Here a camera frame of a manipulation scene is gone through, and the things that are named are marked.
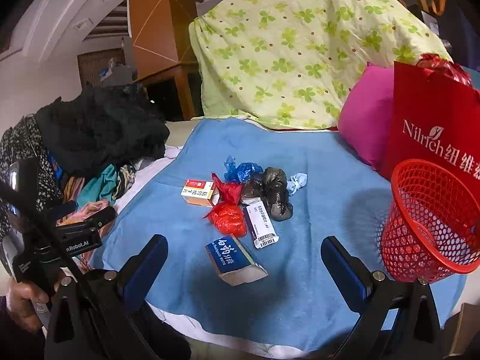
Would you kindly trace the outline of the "person's left hand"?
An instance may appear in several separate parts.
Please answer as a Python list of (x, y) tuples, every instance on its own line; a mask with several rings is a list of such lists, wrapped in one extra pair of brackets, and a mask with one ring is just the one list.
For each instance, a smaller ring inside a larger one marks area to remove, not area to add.
[(50, 296), (35, 283), (30, 281), (17, 282), (10, 277), (7, 283), (6, 307), (7, 314), (22, 329), (30, 333), (37, 333), (42, 328), (33, 304), (47, 303)]

